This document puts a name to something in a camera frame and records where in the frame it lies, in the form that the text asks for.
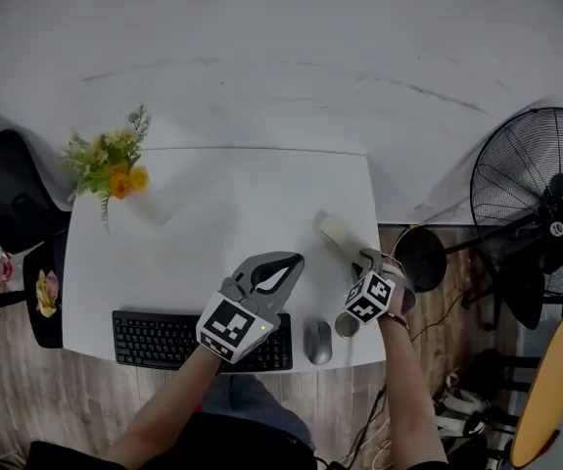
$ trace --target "black keyboard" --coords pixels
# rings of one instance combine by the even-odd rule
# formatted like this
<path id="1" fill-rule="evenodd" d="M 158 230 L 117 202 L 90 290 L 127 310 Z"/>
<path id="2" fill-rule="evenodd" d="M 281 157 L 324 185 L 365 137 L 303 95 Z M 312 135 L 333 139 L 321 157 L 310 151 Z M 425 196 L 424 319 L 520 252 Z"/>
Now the black keyboard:
<path id="1" fill-rule="evenodd" d="M 290 315 L 279 313 L 281 325 L 236 364 L 222 361 L 221 372 L 262 372 L 292 369 Z M 120 364 L 177 370 L 198 346 L 199 315 L 114 311 L 116 361 Z"/>

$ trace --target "black fan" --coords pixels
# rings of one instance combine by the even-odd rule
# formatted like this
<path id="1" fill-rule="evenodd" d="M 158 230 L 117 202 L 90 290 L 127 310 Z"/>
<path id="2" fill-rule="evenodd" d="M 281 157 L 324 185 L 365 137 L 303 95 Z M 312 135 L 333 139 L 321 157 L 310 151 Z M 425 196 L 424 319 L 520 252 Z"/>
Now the black fan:
<path id="1" fill-rule="evenodd" d="M 427 291 L 442 281 L 447 254 L 483 243 L 475 252 L 494 292 L 535 328 L 542 303 L 563 304 L 563 108 L 527 111 L 494 132 L 473 169 L 470 206 L 478 239 L 441 249 L 433 233 L 411 230 L 397 258 Z"/>

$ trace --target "wooden floor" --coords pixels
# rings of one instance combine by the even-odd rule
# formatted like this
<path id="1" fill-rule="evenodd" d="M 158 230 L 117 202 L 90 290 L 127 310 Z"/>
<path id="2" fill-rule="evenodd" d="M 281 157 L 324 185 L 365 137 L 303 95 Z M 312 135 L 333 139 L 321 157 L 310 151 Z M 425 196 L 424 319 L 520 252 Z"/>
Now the wooden floor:
<path id="1" fill-rule="evenodd" d="M 388 253 L 401 228 L 382 228 L 381 248 Z M 471 229 L 435 230 L 446 246 L 468 238 Z M 423 294 L 410 314 L 415 334 L 445 314 L 453 299 L 473 284 L 483 270 L 467 252 L 448 259 L 446 279 L 435 291 Z M 465 311 L 457 305 L 440 326 L 414 343 L 433 393 L 448 372 L 463 367 L 473 353 L 496 347 L 516 350 L 516 323 L 503 312 L 499 330 L 481 329 L 484 304 Z M 137 409 L 159 388 L 169 373 L 130 366 L 65 350 L 39 348 L 31 334 L 24 305 L 0 310 L 0 454 L 25 454 L 33 440 L 45 440 L 95 453 L 117 438 Z M 385 364 L 371 364 L 319 373 L 260 377 L 272 394 L 298 413 L 311 430 L 316 454 L 327 461 L 348 451 L 355 433 L 365 423 L 385 380 Z M 371 425 L 369 435 L 387 417 Z M 353 468 L 370 468 L 384 429 L 361 453 Z M 389 462 L 381 454 L 377 467 Z"/>

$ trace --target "gray mouse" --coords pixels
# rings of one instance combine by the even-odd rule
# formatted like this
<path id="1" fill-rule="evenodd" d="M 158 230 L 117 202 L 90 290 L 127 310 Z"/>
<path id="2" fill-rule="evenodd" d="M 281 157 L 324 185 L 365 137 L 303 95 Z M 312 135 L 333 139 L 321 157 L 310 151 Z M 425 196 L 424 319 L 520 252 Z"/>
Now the gray mouse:
<path id="1" fill-rule="evenodd" d="M 305 328 L 305 355 L 312 364 L 322 365 L 331 360 L 331 326 L 324 320 L 312 320 Z"/>

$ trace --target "orange flower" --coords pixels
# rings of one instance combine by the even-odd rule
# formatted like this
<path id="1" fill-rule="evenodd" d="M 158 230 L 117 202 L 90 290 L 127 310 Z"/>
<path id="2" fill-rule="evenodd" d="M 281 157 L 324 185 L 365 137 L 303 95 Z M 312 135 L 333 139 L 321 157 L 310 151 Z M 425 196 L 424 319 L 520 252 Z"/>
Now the orange flower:
<path id="1" fill-rule="evenodd" d="M 131 189 L 135 192 L 143 192 L 148 188 L 148 182 L 150 180 L 146 167 L 140 165 L 139 167 L 134 167 L 128 173 L 128 179 L 131 183 Z"/>
<path id="2" fill-rule="evenodd" d="M 128 173 L 128 162 L 122 161 L 119 164 L 113 164 L 109 166 L 109 176 L 115 176 L 116 174 L 127 174 Z"/>
<path id="3" fill-rule="evenodd" d="M 114 197 L 122 200 L 131 191 L 131 182 L 126 174 L 116 174 L 110 178 L 109 188 Z"/>

